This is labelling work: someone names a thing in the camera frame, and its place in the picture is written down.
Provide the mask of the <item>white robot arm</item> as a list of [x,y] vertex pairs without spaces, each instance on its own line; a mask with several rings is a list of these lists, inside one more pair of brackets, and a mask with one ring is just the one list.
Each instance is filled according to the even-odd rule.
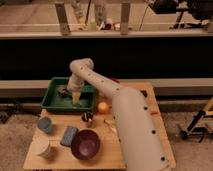
[[73,60],[68,90],[80,92],[87,81],[112,100],[126,171],[171,171],[144,95],[93,71],[90,58]]

